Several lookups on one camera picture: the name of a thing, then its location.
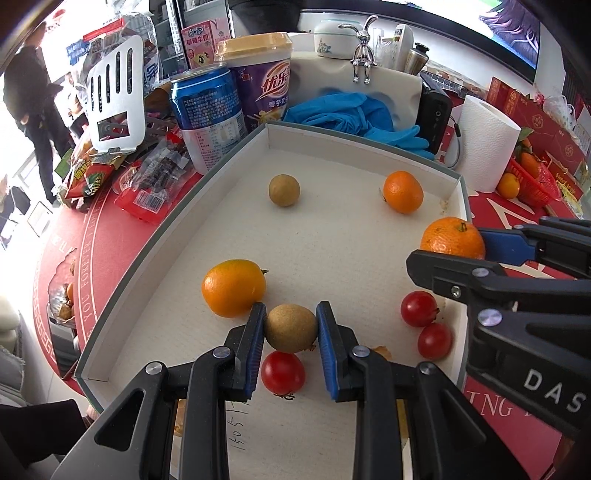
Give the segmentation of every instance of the red table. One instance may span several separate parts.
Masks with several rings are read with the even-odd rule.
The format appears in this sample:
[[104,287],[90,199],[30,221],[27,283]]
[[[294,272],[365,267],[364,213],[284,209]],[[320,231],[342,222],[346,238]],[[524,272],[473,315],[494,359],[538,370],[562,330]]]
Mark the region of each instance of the red table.
[[[179,198],[199,179],[200,175],[193,177],[185,185]],[[120,210],[114,205],[114,200],[115,194],[111,189],[104,188],[86,215],[62,209],[53,222],[37,264],[33,293],[35,326],[47,361],[56,372],[57,364],[49,337],[45,305],[47,285],[57,265],[71,249],[79,250],[74,308],[80,347],[84,348],[115,287],[155,230],[154,225],[137,220]],[[551,207],[558,216],[572,216],[563,202],[553,202]],[[510,228],[519,223],[536,223],[540,216],[545,215],[542,209],[531,209],[516,200],[502,199],[496,193],[471,193],[470,208],[473,223],[488,228]],[[535,263],[510,270],[509,274],[561,275],[551,268]],[[68,380],[67,384],[82,393],[74,380]],[[467,380],[464,393],[486,417],[530,476],[539,478],[551,463],[560,434],[471,378]]]

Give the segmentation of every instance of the white ceramic bowl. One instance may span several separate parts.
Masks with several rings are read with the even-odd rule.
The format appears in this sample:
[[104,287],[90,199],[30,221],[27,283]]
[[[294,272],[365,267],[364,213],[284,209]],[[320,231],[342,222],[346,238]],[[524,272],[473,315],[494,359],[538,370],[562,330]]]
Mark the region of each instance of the white ceramic bowl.
[[359,30],[363,26],[358,22],[347,20],[322,20],[314,28],[314,50],[321,57],[331,59],[351,60],[359,41],[355,36],[355,30],[351,28],[339,28],[339,24],[348,23],[355,25]]

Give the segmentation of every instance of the person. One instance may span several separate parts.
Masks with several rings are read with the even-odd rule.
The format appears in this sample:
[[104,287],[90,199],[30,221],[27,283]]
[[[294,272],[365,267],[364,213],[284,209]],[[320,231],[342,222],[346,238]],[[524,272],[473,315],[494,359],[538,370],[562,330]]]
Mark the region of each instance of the person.
[[29,465],[50,455],[66,455],[97,418],[92,407],[83,417],[74,400],[0,405],[0,478],[30,480]]
[[68,94],[68,116],[72,119],[70,130],[78,137],[84,134],[84,130],[88,127],[88,118],[82,109],[82,104],[78,99],[76,88],[74,87],[74,79],[70,72],[66,73],[66,80],[70,85],[70,93]]
[[60,157],[74,144],[54,103],[62,87],[49,81],[45,65],[37,56],[45,29],[43,22],[29,35],[8,65],[4,73],[4,104],[19,129],[33,142],[45,196],[54,203],[51,141]]

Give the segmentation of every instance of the blue gloves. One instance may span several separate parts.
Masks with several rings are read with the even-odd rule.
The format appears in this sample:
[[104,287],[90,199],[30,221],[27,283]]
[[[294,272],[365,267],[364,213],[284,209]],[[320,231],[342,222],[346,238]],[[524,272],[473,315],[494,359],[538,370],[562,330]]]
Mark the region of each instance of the blue gloves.
[[358,135],[434,159],[426,150],[429,142],[416,136],[418,125],[395,132],[384,103],[363,93],[331,93],[309,100],[291,107],[283,121]]

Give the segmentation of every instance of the paper towel roll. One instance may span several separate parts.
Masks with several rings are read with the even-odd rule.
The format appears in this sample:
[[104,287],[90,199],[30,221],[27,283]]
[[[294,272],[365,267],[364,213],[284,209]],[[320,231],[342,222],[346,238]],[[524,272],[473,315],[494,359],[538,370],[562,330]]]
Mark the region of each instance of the paper towel roll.
[[[521,128],[503,112],[473,96],[467,96],[464,101],[459,125],[461,149],[455,170],[471,189],[493,192],[511,158]],[[449,161],[457,156],[457,143],[453,139],[445,155]]]

